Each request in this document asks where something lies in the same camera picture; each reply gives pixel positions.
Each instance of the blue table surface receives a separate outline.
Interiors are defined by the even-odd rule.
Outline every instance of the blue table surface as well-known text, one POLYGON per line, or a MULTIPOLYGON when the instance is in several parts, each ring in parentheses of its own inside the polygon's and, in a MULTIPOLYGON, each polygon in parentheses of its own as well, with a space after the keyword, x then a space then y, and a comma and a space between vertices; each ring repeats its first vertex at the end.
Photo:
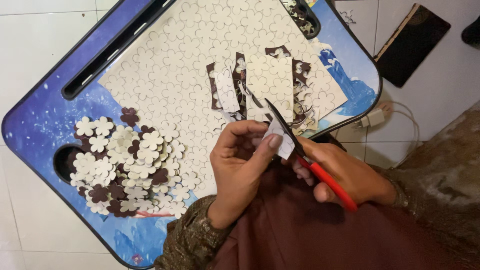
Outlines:
MULTIPOLYGON (((122 123, 121 106, 97 83, 101 75, 72 101, 66 101, 60 91, 148 2, 119 1, 91 34, 10 110, 2 123, 7 146, 63 199, 120 263, 131 269, 148 269, 162 254, 166 224, 174 218, 124 219, 92 213, 75 187, 55 174, 52 159, 62 145, 80 144, 73 138, 72 127, 83 116, 109 116, 115 123, 122 123)), ((349 99, 319 122, 317 131, 329 132, 326 128, 339 127, 368 111, 381 91, 381 81, 366 50, 327 3, 319 0, 312 11, 322 25, 317 38, 332 47, 322 51, 320 59, 349 99)), ((191 193, 185 203, 190 205, 196 199, 191 193)))

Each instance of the scissors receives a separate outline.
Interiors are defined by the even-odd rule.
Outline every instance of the scissors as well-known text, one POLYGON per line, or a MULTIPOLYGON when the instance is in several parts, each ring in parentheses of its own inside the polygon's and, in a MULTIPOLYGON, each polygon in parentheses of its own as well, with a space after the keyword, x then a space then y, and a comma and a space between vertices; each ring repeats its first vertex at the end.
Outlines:
MULTIPOLYGON (((258 99, 253 95, 251 91, 249 91, 249 94, 252 95, 252 99, 254 103, 258 106, 260 104, 260 102, 258 102, 258 99)), ((345 209, 347 209, 350 212, 356 212, 358 209, 357 204, 352 200, 352 198, 348 195, 348 193, 333 179, 331 175, 329 175, 322 167, 320 167, 320 165, 317 162, 313 162, 307 157, 307 154, 303 150, 303 146, 297 140, 292 130, 288 126, 287 122, 285 122, 285 120, 283 119, 280 112, 275 108, 275 106, 268 99, 265 98, 265 101, 270 107, 270 110, 274 115, 274 117, 280 122, 280 125, 282 126, 282 129, 284 130, 284 132, 292 139, 295 146, 294 151, 297 153, 297 160, 300 162, 300 164, 303 167, 312 171, 313 174, 315 174, 315 176, 318 178, 318 180, 327 184, 327 186, 329 186, 333 190, 333 192, 337 195, 337 197, 340 198, 340 200, 343 202, 345 209)))

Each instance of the cup holder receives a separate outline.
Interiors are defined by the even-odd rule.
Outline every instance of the cup holder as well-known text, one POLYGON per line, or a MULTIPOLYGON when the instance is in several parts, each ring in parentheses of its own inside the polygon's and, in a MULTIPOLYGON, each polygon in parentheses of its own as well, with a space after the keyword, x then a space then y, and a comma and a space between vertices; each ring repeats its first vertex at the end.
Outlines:
POLYGON ((58 148, 57 152, 53 155, 53 170, 57 176, 67 184, 70 184, 72 180, 70 173, 77 173, 77 169, 74 167, 71 160, 75 160, 75 156, 78 153, 85 153, 80 149, 80 145, 66 144, 58 148))

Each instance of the red scissor handle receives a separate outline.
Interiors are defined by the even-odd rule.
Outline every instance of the red scissor handle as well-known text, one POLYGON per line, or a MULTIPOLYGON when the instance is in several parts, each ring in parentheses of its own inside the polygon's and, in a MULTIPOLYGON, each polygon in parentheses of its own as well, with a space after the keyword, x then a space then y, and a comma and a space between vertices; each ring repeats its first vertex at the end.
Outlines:
POLYGON ((343 202, 345 209, 350 212, 356 212, 358 207, 357 204, 350 198, 348 193, 331 177, 318 163, 314 162, 312 165, 308 164, 303 158, 297 157, 300 164, 310 169, 318 180, 324 182, 329 186, 333 192, 337 195, 338 198, 343 202))

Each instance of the white tile floor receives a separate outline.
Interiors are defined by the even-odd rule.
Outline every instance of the white tile floor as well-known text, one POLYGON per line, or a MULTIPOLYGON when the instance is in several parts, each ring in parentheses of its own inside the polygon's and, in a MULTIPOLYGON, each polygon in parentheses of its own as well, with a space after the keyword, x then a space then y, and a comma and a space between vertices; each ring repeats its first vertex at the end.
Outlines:
MULTIPOLYGON (((116 1, 0 0, 0 116, 116 1)), ((452 28, 402 89, 384 81, 381 98, 400 101, 412 109, 420 124, 421 140, 428 140, 480 99, 476 83, 480 51, 460 39, 463 28, 478 17, 480 1, 337 0, 336 6, 356 22, 350 25, 351 30, 373 54, 414 2, 431 9, 452 28)), ((405 155, 413 127, 403 115, 394 114, 369 130, 346 126, 333 134, 352 156, 389 167, 405 155)), ((1 139, 0 158, 0 269, 126 270, 1 139)))

